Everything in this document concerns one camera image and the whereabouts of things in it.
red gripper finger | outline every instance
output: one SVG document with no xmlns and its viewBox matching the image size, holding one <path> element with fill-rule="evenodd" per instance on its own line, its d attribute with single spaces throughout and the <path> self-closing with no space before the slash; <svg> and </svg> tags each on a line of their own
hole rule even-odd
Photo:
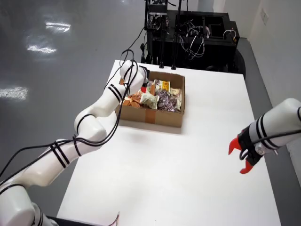
<svg viewBox="0 0 301 226">
<path fill-rule="evenodd" d="M 229 154 L 232 153 L 232 151 L 234 150 L 234 148 L 238 149 L 241 151 L 241 147 L 239 145 L 239 142 L 238 142 L 238 138 L 234 138 L 231 142 L 230 142 L 230 145 L 229 145 Z"/>
<path fill-rule="evenodd" d="M 246 167 L 244 169 L 242 169 L 240 171 L 240 173 L 246 174 L 246 173 L 250 172 L 252 168 L 253 168 L 253 166 L 248 161 L 246 161 Z"/>
</svg>

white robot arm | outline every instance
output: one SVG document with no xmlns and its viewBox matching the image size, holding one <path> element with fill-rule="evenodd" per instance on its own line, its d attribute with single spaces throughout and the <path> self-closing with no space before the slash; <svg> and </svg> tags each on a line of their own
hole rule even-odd
<svg viewBox="0 0 301 226">
<path fill-rule="evenodd" d="M 301 136 L 301 103 L 289 98 L 262 115 L 242 130 L 229 145 L 229 154 L 240 150 L 240 160 L 246 159 L 241 174 L 250 172 L 260 158 Z"/>
<path fill-rule="evenodd" d="M 120 76 L 125 85 L 109 84 L 94 104 L 78 114 L 74 122 L 78 132 L 77 138 L 84 138 L 90 142 L 103 140 L 107 132 L 97 117 L 109 116 L 126 95 L 136 93 L 146 81 L 147 72 L 137 64 L 126 61 L 120 69 Z M 48 153 L 37 162 L 4 184 L 0 183 L 0 226 L 31 226 L 33 220 L 38 226 L 51 225 L 38 206 L 31 203 L 26 188 L 32 185 L 48 186 L 72 161 L 100 147 L 77 142 L 76 139 L 74 143 L 54 145 L 49 147 L 45 151 Z"/>
</svg>

glossy floor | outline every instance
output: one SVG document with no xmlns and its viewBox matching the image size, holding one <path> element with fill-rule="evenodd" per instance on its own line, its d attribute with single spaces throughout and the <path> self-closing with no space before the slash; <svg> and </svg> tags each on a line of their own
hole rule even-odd
<svg viewBox="0 0 301 226">
<path fill-rule="evenodd" d="M 76 115 L 102 94 L 143 22 L 143 0 L 0 0 L 0 168 L 21 147 L 74 134 Z M 143 34 L 132 48 L 137 61 Z M 241 39 L 238 49 L 257 118 L 271 104 L 249 42 Z M 41 152 L 18 156 L 4 177 Z M 282 224 L 300 225 L 300 187 L 287 151 L 266 159 Z M 48 187 L 29 189 L 46 214 L 56 216 L 74 167 Z"/>
</svg>

open cardboard box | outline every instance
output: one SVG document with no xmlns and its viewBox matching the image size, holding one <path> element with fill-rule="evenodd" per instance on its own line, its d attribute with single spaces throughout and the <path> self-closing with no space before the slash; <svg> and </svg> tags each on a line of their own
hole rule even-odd
<svg viewBox="0 0 301 226">
<path fill-rule="evenodd" d="M 129 121 L 140 121 L 157 125 L 181 127 L 182 119 L 185 112 L 185 77 L 163 72 L 150 72 L 149 80 L 159 79 L 170 81 L 170 87 L 182 89 L 181 112 L 167 112 L 161 110 L 152 110 L 147 108 L 134 108 L 132 106 L 122 106 L 120 119 Z M 120 105 L 115 109 L 118 114 Z"/>
</svg>

metal leg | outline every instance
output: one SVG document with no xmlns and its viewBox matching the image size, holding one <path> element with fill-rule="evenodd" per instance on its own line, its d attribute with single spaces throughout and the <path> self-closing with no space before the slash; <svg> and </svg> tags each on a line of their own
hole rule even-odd
<svg viewBox="0 0 301 226">
<path fill-rule="evenodd" d="M 180 24 L 180 15 L 181 15 L 181 4 L 182 4 L 182 0 L 179 0 L 179 7 L 178 7 L 178 19 L 177 19 L 177 24 Z M 176 29 L 177 27 L 174 27 L 174 42 L 173 42 L 173 65 L 171 66 L 172 70 L 175 70 L 175 62 L 176 62 L 176 58 L 177 58 L 177 54 L 178 54 L 178 36 L 176 33 Z"/>
<path fill-rule="evenodd" d="M 164 48 L 165 48 L 165 39 L 166 39 L 166 16 L 162 17 L 162 22 L 161 22 L 161 26 L 162 26 L 162 30 L 161 30 L 161 57 L 160 57 L 160 66 L 159 68 L 164 68 Z"/>
</svg>

